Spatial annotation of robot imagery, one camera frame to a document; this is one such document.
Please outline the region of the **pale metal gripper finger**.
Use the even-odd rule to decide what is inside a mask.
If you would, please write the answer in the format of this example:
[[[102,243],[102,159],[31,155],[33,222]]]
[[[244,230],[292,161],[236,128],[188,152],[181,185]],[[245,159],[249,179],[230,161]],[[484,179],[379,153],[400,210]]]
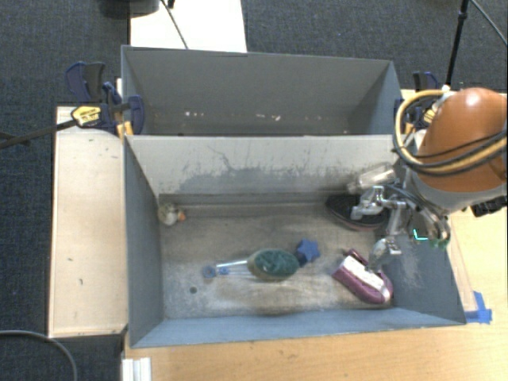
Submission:
[[[366,190],[361,196],[358,204],[352,208],[350,218],[360,220],[363,217],[375,216],[384,210],[386,203],[385,186],[374,185]]]
[[[382,267],[402,255],[402,250],[393,237],[379,239],[368,256],[368,270],[380,272]]]

